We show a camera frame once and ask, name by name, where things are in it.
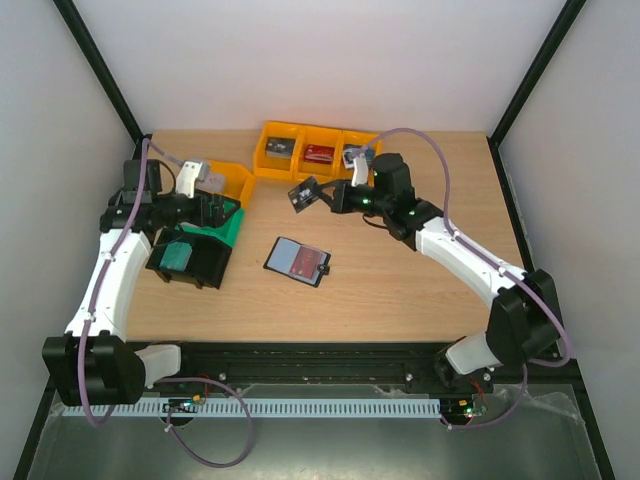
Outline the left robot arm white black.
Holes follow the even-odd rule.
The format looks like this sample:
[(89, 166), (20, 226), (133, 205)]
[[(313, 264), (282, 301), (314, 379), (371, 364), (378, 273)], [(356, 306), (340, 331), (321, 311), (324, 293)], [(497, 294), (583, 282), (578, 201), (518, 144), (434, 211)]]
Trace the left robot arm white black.
[(67, 406), (133, 404), (145, 388), (177, 374), (175, 344), (134, 350), (126, 341), (137, 278), (148, 269), (165, 281), (219, 288), (242, 223), (229, 177), (187, 161), (162, 186), (159, 160), (129, 160), (124, 184), (100, 218), (99, 255), (83, 300), (64, 333), (46, 339), (42, 356)]

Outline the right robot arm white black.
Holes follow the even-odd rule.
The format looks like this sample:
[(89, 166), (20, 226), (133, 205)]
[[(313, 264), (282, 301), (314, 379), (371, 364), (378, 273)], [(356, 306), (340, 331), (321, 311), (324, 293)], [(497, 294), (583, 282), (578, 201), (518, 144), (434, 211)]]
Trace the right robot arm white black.
[(540, 354), (561, 337), (551, 276), (511, 265), (456, 229), (440, 208), (416, 196), (401, 155), (381, 154), (370, 165), (371, 184), (316, 183), (310, 189), (312, 195), (334, 213), (381, 218), (393, 238), (444, 266), (489, 309), (485, 331), (465, 336), (437, 355), (438, 384), (455, 392), (481, 369), (539, 362)]

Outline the black leather card holder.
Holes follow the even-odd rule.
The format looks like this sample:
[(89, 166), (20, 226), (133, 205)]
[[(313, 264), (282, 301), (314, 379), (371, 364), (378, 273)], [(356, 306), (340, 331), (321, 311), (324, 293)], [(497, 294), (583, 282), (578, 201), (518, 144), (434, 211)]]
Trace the black leather card holder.
[(279, 236), (263, 268), (317, 288), (330, 273), (330, 260), (328, 252)]

